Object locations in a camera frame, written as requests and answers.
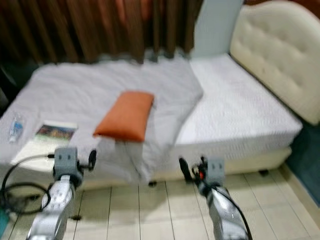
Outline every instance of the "brown curtain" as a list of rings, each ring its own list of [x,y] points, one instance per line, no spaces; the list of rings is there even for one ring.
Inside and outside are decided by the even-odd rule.
[[[0,0],[0,61],[94,62],[189,53],[203,0]]]

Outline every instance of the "headboard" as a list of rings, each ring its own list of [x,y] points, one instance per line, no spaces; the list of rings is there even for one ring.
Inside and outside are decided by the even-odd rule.
[[[243,6],[230,53],[300,117],[320,122],[320,20],[290,1]]]

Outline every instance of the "white mattress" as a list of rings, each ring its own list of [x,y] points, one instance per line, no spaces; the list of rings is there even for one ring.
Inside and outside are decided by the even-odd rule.
[[[300,121],[229,55],[196,59],[191,67],[204,95],[183,125],[162,169],[201,155],[236,161],[288,147]]]

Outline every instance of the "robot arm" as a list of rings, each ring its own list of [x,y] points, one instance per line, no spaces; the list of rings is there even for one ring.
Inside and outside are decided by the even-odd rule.
[[[195,179],[191,177],[187,162],[180,158],[180,168],[186,182],[194,182],[202,196],[206,198],[209,215],[213,222],[216,240],[252,240],[249,226],[240,208],[232,200],[223,185],[224,161],[201,158],[202,163],[193,167]]]
[[[92,171],[96,163],[94,150],[89,157],[89,165],[81,166],[76,148],[58,148],[54,152],[53,176],[55,183],[49,190],[51,201],[39,212],[32,222],[27,240],[62,240],[67,220],[73,213],[76,188],[83,182],[83,169]],[[48,196],[42,199],[44,207]]]

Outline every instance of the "bed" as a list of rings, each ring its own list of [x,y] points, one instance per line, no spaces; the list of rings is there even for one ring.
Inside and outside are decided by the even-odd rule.
[[[230,55],[190,61],[204,95],[152,179],[182,178],[180,156],[190,165],[200,155],[224,158],[227,174],[279,167],[302,128],[299,118],[314,125],[320,121],[320,31],[316,30],[319,20],[292,2],[243,6]],[[106,174],[110,169],[98,161],[84,185],[125,182]],[[48,171],[20,168],[16,176],[17,181],[51,181]]]

